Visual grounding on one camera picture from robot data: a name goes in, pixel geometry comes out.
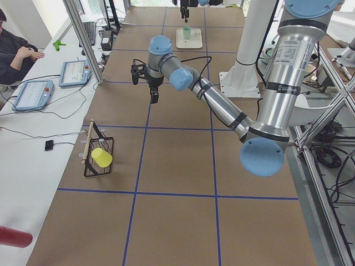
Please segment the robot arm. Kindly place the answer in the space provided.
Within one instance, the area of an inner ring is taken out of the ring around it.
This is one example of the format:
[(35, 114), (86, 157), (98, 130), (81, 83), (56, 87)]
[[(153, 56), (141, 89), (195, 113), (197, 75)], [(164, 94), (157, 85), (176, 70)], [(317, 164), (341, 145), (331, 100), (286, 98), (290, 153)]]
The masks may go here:
[(207, 4), (209, 4), (208, 0), (181, 0), (180, 1), (181, 19), (183, 19), (184, 22), (187, 23), (190, 16), (189, 13), (190, 7), (205, 6)]
[(220, 73), (220, 88), (203, 77), (201, 71), (184, 65), (172, 51), (171, 40), (153, 37), (149, 58), (133, 62), (132, 81), (147, 81), (151, 102), (167, 79), (178, 91), (191, 90), (215, 116), (238, 134), (242, 142), (240, 161), (256, 176), (271, 176), (283, 165), (289, 141), (287, 128), (295, 124), (294, 111), (315, 44), (326, 34), (337, 1), (285, 1), (278, 26), (279, 40), (268, 64), (263, 103), (252, 120), (232, 101), (233, 97), (256, 97), (258, 58), (272, 24), (277, 1), (251, 1), (237, 52), (235, 65)]

